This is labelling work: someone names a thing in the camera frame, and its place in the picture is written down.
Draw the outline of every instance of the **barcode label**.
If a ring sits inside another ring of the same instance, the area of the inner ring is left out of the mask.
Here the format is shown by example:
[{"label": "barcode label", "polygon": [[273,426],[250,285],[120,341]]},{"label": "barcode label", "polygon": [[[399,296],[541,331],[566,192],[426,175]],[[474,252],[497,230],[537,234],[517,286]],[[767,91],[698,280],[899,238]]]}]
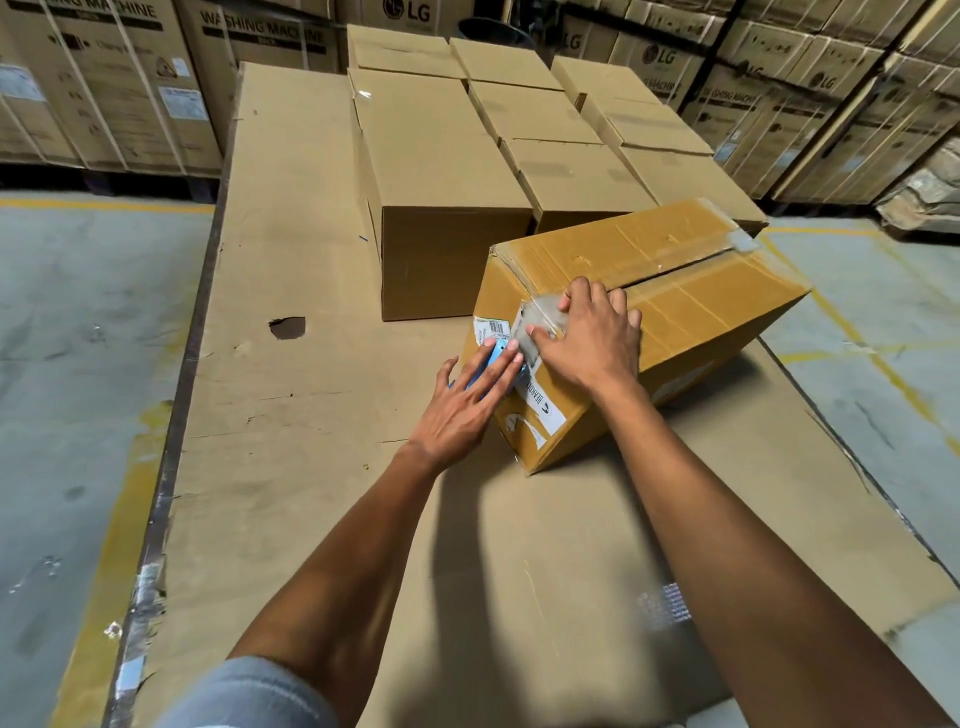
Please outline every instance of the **barcode label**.
[{"label": "barcode label", "polygon": [[560,411],[560,408],[554,404],[546,392],[537,382],[537,378],[529,370],[523,372],[516,381],[516,390],[523,397],[523,401],[534,411],[537,419],[543,423],[546,431],[551,436],[557,434],[557,430],[564,426],[566,416]]},{"label": "barcode label", "polygon": [[494,339],[510,339],[510,322],[503,319],[484,319],[480,316],[473,317],[473,334],[476,336],[477,344],[482,344],[484,339],[491,336]]}]

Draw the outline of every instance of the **lg logo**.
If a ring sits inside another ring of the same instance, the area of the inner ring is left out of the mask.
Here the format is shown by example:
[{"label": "lg logo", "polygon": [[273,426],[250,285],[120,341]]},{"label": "lg logo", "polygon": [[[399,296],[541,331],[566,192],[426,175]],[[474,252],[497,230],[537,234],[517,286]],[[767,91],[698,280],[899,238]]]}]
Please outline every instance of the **lg logo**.
[{"label": "lg logo", "polygon": [[383,12],[392,20],[399,20],[405,14],[411,20],[421,23],[430,22],[430,6],[421,3],[414,7],[413,0],[404,3],[404,0],[383,0]]}]

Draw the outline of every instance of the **left hand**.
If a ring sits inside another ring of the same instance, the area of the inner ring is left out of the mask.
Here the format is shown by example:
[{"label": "left hand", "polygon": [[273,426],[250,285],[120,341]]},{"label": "left hand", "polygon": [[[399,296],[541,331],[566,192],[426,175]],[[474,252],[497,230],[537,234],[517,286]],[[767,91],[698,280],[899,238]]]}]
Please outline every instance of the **left hand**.
[{"label": "left hand", "polygon": [[483,439],[493,411],[506,396],[523,365],[516,340],[467,389],[476,371],[490,357],[496,339],[487,339],[450,386],[457,357],[437,372],[433,399],[410,435],[408,444],[423,451],[437,473],[465,458]]}]

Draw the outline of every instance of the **cardboard sheet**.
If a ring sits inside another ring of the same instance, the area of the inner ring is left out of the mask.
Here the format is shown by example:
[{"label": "cardboard sheet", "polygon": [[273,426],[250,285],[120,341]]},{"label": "cardboard sheet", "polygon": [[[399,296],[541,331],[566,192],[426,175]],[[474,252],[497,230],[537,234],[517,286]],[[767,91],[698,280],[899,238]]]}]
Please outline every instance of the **cardboard sheet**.
[{"label": "cardboard sheet", "polygon": [[[463,343],[464,319],[380,321],[348,80],[244,76],[139,726],[379,475]],[[305,334],[275,339],[282,316]],[[876,631],[957,597],[759,345],[669,417]],[[609,442],[524,477],[490,432],[426,506],[360,725],[646,725],[725,696],[692,623],[650,617],[672,577],[630,493]]]}]

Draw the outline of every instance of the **white label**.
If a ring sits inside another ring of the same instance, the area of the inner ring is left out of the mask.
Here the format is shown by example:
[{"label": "white label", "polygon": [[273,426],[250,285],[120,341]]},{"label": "white label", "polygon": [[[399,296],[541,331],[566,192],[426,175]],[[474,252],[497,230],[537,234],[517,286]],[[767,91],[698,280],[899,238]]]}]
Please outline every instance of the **white label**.
[{"label": "white label", "polygon": [[557,430],[564,426],[566,417],[560,411],[560,408],[546,396],[546,392],[540,387],[536,378],[529,371],[525,372],[516,380],[515,388],[523,397],[523,401],[537,415],[537,419],[546,427],[546,431],[551,436],[557,434]]},{"label": "white label", "polygon": [[30,71],[18,65],[0,64],[0,93],[12,99],[46,101]]},{"label": "white label", "polygon": [[516,429],[516,424],[517,424],[517,423],[524,423],[525,425],[527,425],[527,428],[528,428],[528,429],[530,430],[530,432],[533,434],[533,436],[534,436],[534,442],[537,443],[537,449],[540,449],[540,448],[542,448],[544,445],[546,445],[546,438],[543,437],[543,435],[540,434],[540,431],[539,431],[538,429],[536,429],[533,425],[531,425],[530,423],[528,423],[525,419],[523,419],[522,417],[520,417],[520,415],[517,415],[516,413],[515,413],[515,414],[507,415],[507,419],[504,420],[504,423],[505,423],[506,426],[507,426],[507,431],[508,431],[508,432],[513,432],[513,431]]},{"label": "white label", "polygon": [[707,369],[712,367],[715,362],[716,362],[716,359],[714,359],[713,361],[709,361],[706,364],[704,364],[704,366],[697,367],[692,372],[687,372],[685,375],[678,376],[676,379],[673,379],[672,381],[668,381],[666,384],[661,385],[660,389],[654,392],[654,404],[659,404],[662,400],[665,400],[670,395],[675,394],[676,392],[679,392],[680,390],[682,390],[687,384],[692,382],[694,379],[700,376],[703,372],[705,372]]},{"label": "white label", "polygon": [[174,62],[174,70],[177,71],[177,75],[182,79],[190,78],[190,66],[186,64],[184,59],[170,59]]},{"label": "white label", "polygon": [[510,339],[510,322],[503,319],[484,319],[479,316],[473,317],[473,334],[476,336],[477,344],[483,344],[484,339],[491,336],[494,339]]},{"label": "white label", "polygon": [[204,106],[204,97],[200,91],[192,88],[173,88],[168,85],[157,86],[163,106],[172,119],[192,119],[194,121],[209,121]]}]

